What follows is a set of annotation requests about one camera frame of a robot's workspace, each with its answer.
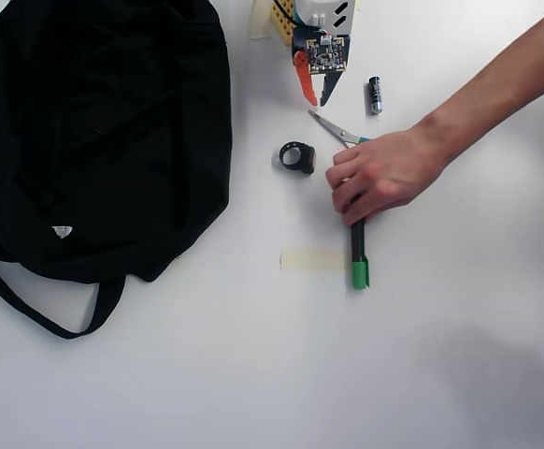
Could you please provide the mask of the person's right hand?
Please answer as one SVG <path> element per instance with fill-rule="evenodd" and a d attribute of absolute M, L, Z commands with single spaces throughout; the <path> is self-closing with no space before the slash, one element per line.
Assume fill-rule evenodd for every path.
<path fill-rule="evenodd" d="M 334 209 L 345 225 L 404 206 L 448 164 L 444 144 L 415 126 L 339 152 L 326 171 Z"/>

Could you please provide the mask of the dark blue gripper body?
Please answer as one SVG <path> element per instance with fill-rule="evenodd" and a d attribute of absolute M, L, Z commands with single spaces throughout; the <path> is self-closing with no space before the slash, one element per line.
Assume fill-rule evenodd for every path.
<path fill-rule="evenodd" d="M 346 65 L 350 44 L 349 35 L 334 36 L 305 28 L 293 30 L 293 48 L 306 53 L 309 65 Z"/>

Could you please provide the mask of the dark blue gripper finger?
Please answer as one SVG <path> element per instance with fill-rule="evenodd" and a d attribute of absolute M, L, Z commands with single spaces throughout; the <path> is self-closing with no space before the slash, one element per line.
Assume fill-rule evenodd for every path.
<path fill-rule="evenodd" d="M 324 74 L 322 96 L 320 100 L 321 107 L 324 107 L 327 104 L 343 73 L 344 71 L 331 71 Z"/>

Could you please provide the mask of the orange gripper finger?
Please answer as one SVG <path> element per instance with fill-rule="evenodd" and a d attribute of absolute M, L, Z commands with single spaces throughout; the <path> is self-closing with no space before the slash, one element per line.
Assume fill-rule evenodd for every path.
<path fill-rule="evenodd" d="M 311 74 L 308 69 L 307 55 L 303 50 L 297 51 L 293 56 L 293 65 L 299 78 L 303 95 L 312 106 L 318 105 L 318 100 L 313 88 Z"/>

